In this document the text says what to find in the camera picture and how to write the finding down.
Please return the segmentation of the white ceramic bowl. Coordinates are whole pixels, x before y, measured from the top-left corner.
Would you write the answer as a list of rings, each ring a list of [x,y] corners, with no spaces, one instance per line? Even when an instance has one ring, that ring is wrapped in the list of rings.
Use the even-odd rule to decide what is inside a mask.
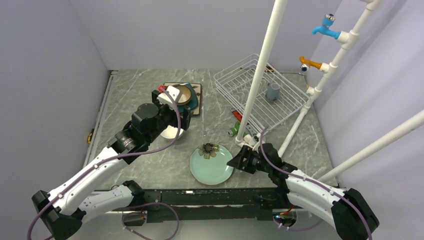
[[[161,132],[160,136],[168,141],[175,139],[176,136],[177,136],[177,139],[179,139],[184,133],[184,130],[180,129],[179,134],[177,135],[178,130],[179,129],[177,127],[173,127],[169,125],[165,130]]]

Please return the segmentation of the mint green flower plate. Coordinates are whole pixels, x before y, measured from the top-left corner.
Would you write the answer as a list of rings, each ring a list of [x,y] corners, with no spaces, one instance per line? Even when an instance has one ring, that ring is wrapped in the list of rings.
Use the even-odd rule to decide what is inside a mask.
[[[189,158],[189,169],[201,184],[215,186],[227,181],[234,168],[227,165],[232,154],[223,145],[207,142],[198,146]]]

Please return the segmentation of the blue patterned mug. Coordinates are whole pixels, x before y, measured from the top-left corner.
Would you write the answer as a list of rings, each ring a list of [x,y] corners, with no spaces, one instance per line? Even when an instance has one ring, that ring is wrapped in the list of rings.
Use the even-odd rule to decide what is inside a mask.
[[[265,98],[269,102],[274,102],[279,98],[280,95],[280,86],[275,82],[270,82],[267,84],[267,90],[265,93]]]

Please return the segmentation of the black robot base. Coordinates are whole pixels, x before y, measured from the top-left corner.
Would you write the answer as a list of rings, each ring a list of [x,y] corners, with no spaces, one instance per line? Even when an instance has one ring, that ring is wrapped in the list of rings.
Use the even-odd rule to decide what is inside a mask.
[[[142,212],[147,223],[175,220],[271,221],[274,215],[287,212],[295,221],[295,209],[286,197],[279,198],[275,187],[260,188],[194,188],[146,189],[144,199],[120,208],[121,211]]]

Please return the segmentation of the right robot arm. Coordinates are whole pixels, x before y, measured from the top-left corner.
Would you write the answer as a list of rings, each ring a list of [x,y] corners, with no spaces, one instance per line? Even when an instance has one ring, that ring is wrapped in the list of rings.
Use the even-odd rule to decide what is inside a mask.
[[[267,174],[276,186],[275,201],[282,207],[301,207],[331,225],[343,240],[369,240],[380,226],[362,194],[322,183],[282,160],[270,143],[258,150],[243,146],[227,166],[254,174]]]

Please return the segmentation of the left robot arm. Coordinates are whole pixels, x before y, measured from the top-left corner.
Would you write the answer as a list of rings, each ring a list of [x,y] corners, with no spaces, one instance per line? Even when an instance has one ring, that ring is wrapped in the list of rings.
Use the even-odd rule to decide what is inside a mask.
[[[83,224],[112,210],[137,210],[146,202],[144,190],[133,180],[93,195],[108,177],[126,168],[141,155],[152,154],[151,143],[169,126],[187,130],[192,111],[179,112],[182,93],[174,86],[160,86],[150,103],[141,104],[130,121],[107,143],[100,154],[65,183],[32,196],[41,220],[56,240],[66,240]]]

